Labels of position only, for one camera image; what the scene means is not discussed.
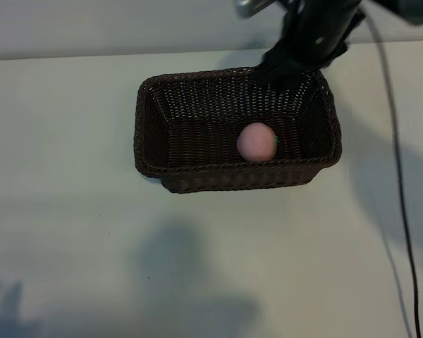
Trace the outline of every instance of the white table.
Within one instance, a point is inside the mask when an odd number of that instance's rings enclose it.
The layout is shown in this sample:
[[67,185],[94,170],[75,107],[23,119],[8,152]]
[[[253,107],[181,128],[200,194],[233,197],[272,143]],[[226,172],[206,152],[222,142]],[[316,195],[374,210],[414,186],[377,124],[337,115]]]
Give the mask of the white table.
[[[401,299],[414,331],[374,45],[326,71],[344,154],[310,184],[175,195],[134,168],[143,80],[261,55],[0,61],[0,338],[403,338]],[[423,42],[388,55],[423,330]]]

